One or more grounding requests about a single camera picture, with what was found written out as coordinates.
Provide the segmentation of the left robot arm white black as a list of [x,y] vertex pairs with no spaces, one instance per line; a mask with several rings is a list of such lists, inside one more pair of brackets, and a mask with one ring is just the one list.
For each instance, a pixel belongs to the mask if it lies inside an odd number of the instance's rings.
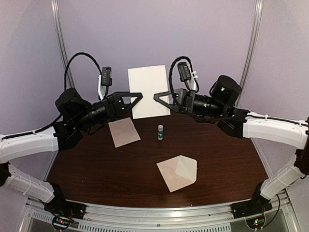
[[76,89],[65,90],[55,102],[61,121],[56,119],[38,130],[0,137],[0,185],[50,203],[58,214],[66,214],[70,207],[59,185],[40,181],[18,170],[10,161],[72,149],[82,140],[83,132],[97,124],[105,126],[123,118],[142,98],[140,92],[115,92],[90,103],[82,99]]

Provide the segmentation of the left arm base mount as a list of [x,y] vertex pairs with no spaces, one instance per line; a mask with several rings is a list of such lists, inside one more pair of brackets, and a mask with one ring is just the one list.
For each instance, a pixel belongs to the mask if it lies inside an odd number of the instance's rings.
[[83,219],[86,205],[83,203],[76,203],[65,201],[64,204],[59,203],[44,203],[44,210],[53,215],[52,226],[56,231],[64,231],[70,226],[76,224],[74,219]]

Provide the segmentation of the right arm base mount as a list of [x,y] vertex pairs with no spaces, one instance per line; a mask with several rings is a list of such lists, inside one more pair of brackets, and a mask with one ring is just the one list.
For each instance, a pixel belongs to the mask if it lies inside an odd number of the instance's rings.
[[255,207],[251,200],[233,203],[231,210],[234,219],[245,218],[247,226],[252,230],[262,229],[266,224],[265,212],[272,210],[272,204]]

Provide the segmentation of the lined letter sheet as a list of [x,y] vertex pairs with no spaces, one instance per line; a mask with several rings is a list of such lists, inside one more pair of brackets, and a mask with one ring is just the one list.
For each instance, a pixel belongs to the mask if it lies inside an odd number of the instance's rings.
[[132,108],[133,119],[169,116],[170,110],[154,100],[154,94],[168,91],[165,65],[127,70],[129,90],[142,93],[142,99]]

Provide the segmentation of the beige envelope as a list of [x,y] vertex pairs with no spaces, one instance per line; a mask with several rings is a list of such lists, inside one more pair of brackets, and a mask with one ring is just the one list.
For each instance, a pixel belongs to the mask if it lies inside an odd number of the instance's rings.
[[197,180],[197,160],[179,155],[156,164],[169,191],[175,192]]

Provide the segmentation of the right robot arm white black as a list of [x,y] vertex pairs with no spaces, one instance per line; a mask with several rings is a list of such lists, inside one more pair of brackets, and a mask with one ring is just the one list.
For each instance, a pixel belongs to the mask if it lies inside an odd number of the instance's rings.
[[258,213],[277,193],[309,174],[309,122],[261,115],[235,107],[241,86],[221,75],[210,94],[194,90],[170,89],[154,94],[154,100],[168,109],[192,117],[198,123],[216,124],[226,135],[235,138],[256,138],[291,145],[295,156],[277,173],[256,187],[248,210]]

